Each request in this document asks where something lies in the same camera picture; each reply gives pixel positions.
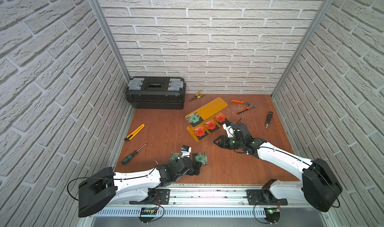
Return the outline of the red tea bag large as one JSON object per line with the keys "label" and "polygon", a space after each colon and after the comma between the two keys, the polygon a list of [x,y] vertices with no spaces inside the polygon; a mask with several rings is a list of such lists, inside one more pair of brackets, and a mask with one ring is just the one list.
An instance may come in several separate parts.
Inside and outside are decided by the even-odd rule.
{"label": "red tea bag large", "polygon": [[202,126],[194,129],[193,132],[194,132],[195,136],[198,138],[198,140],[201,140],[206,135],[208,135],[206,129]]}

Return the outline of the red tea bag small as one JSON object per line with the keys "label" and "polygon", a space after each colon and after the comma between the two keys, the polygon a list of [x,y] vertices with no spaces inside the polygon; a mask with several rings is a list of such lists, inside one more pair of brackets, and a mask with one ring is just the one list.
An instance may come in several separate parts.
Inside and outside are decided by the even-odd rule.
{"label": "red tea bag small", "polygon": [[214,131],[216,131],[219,128],[214,119],[205,122],[204,126],[208,130],[209,133],[213,133]]}

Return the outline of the green tea bag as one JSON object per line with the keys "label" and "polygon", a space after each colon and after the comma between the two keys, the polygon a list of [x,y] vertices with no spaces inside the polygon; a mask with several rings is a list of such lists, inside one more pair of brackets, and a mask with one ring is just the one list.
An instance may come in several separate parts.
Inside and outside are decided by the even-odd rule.
{"label": "green tea bag", "polygon": [[186,116],[186,120],[190,123],[192,127],[196,127],[203,122],[203,118],[197,112]]}
{"label": "green tea bag", "polygon": [[200,163],[201,165],[208,165],[207,153],[193,153],[193,160]]}
{"label": "green tea bag", "polygon": [[182,153],[170,153],[169,161],[170,161],[170,162],[175,162],[175,161],[177,161],[178,159],[180,159],[181,156],[182,156]]}

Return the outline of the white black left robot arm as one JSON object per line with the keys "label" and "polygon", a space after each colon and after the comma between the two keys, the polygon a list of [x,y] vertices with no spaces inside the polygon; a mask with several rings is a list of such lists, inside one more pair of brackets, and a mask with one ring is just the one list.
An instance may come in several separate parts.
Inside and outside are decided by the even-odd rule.
{"label": "white black left robot arm", "polygon": [[194,171],[189,156],[142,172],[118,173],[112,167],[104,168],[91,177],[83,177],[78,185],[78,217],[85,218],[108,205],[123,202],[152,204],[158,199],[156,188],[167,187]]}

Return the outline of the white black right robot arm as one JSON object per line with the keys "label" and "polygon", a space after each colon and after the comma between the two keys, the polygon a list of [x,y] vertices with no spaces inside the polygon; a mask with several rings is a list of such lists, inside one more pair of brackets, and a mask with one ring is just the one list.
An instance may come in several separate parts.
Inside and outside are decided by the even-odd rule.
{"label": "white black right robot arm", "polygon": [[326,161],[296,156],[262,138],[254,138],[243,123],[223,128],[227,133],[214,140],[216,146],[267,161],[297,178],[288,182],[269,180],[259,195],[262,202],[273,205],[283,199],[303,201],[321,212],[340,207],[338,197],[343,188]]}

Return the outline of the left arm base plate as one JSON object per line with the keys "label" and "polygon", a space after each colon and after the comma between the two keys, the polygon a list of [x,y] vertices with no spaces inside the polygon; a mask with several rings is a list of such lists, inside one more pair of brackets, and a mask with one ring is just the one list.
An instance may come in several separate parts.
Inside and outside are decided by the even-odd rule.
{"label": "left arm base plate", "polygon": [[170,189],[149,189],[148,196],[140,202],[129,201],[130,205],[168,205],[170,200]]}

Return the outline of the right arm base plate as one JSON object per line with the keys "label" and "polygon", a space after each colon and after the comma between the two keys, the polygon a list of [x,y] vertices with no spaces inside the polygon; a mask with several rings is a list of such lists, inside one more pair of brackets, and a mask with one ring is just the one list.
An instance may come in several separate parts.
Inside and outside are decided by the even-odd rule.
{"label": "right arm base plate", "polygon": [[261,205],[281,205],[287,206],[287,199],[277,199],[270,191],[265,190],[246,190],[247,200],[250,206],[261,206]]}

